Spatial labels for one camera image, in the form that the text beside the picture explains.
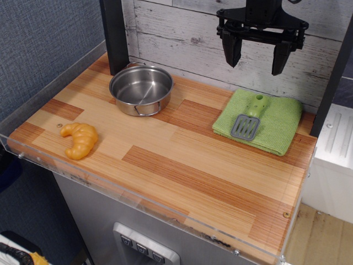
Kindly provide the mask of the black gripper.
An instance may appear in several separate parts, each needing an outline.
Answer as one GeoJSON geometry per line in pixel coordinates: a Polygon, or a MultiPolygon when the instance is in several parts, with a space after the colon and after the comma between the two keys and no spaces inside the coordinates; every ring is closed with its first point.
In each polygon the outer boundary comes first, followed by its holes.
{"type": "Polygon", "coordinates": [[[303,48],[309,27],[306,21],[286,13],[281,1],[246,1],[243,8],[220,9],[216,15],[226,62],[237,65],[243,40],[275,45],[273,76],[283,72],[292,50],[303,48]]]}

